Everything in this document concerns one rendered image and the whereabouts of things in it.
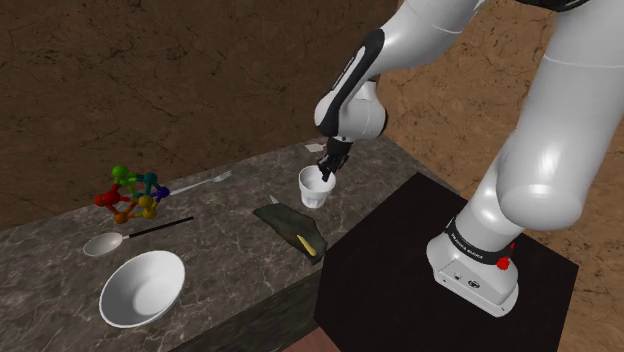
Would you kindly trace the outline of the dark green cloth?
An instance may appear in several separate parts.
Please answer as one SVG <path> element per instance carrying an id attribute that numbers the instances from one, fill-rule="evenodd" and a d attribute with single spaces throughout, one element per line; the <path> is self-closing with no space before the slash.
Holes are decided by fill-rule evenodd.
<path id="1" fill-rule="evenodd" d="M 320 234 L 313 218 L 282 203 L 263 206 L 254 210 L 253 214 L 268 224 L 289 245 L 301 252 L 312 265 L 321 261 L 328 243 Z M 307 253 L 298 240 L 298 235 L 303 236 L 316 249 L 315 257 Z"/>

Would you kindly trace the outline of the colourful ball and stick toy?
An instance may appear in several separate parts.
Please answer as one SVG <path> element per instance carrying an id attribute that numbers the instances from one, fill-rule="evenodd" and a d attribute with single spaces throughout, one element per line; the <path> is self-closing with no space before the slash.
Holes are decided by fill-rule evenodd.
<path id="1" fill-rule="evenodd" d="M 93 203 L 108 209 L 116 224 L 125 224 L 130 219 L 154 219 L 160 202 L 172 192 L 158 183 L 154 173 L 131 172 L 126 166 L 112 168 L 112 187 L 94 197 Z"/>

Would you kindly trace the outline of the black robot stand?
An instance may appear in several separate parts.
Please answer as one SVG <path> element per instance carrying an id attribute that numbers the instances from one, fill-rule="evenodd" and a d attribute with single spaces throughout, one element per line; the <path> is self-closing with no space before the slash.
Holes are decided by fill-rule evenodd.
<path id="1" fill-rule="evenodd" d="M 520 235 L 495 318 L 438 284 L 426 245 L 465 200 L 417 173 L 325 254 L 314 319 L 341 352 L 557 352 L 577 264 Z"/>

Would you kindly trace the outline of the white bowl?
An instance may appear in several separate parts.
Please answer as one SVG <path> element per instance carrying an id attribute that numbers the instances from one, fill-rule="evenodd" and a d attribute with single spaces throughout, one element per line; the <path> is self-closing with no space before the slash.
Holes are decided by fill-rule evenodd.
<path id="1" fill-rule="evenodd" d="M 105 283 L 99 299 L 103 320 L 116 328 L 135 328 L 164 315 L 184 286 L 183 261 L 169 251 L 140 254 L 120 266 Z"/>

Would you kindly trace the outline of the silver fork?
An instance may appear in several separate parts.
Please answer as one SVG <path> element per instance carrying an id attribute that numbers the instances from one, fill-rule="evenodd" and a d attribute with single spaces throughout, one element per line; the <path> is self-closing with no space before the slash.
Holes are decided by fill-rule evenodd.
<path id="1" fill-rule="evenodd" d="M 197 187 L 197 186 L 203 185 L 203 184 L 205 184 L 205 183 L 218 183 L 218 182 L 222 182 L 222 181 L 226 180 L 227 178 L 229 178 L 231 175 L 232 175 L 232 171 L 231 171 L 231 170 L 229 170 L 229 171 L 226 171 L 226 172 L 224 172 L 224 173 L 222 173 L 222 174 L 220 174 L 220 175 L 218 175 L 218 176 L 215 176 L 215 177 L 213 177 L 213 178 L 206 179 L 206 180 L 203 180 L 203 181 L 201 181 L 201 182 L 198 182 L 198 183 L 195 183 L 195 184 L 192 184 L 192 185 L 188 185 L 188 186 L 186 186 L 186 187 L 183 187 L 183 188 L 177 189 L 177 190 L 175 190 L 175 191 L 171 191 L 171 192 L 169 193 L 169 195 L 172 195 L 172 196 L 173 196 L 173 195 L 177 195 L 177 194 L 180 194 L 180 193 L 182 193 L 182 192 L 185 192 L 185 191 L 191 190 L 191 189 L 193 189 L 193 188 L 195 188 L 195 187 Z"/>

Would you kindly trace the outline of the yellow stick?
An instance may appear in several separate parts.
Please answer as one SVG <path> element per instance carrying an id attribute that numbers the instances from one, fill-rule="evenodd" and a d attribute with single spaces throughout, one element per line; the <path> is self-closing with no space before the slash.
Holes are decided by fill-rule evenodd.
<path id="1" fill-rule="evenodd" d="M 303 236 L 298 235 L 297 238 L 310 256 L 315 257 L 317 255 L 316 249 Z"/>

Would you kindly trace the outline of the white cup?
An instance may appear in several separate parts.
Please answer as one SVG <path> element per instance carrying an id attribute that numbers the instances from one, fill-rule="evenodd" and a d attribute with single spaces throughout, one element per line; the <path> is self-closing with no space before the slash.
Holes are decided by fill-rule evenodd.
<path id="1" fill-rule="evenodd" d="M 310 165 L 300 171 L 298 183 L 302 203 L 308 208 L 317 209 L 324 205 L 334 189 L 336 177 L 330 173 L 327 180 L 324 180 L 318 166 Z"/>

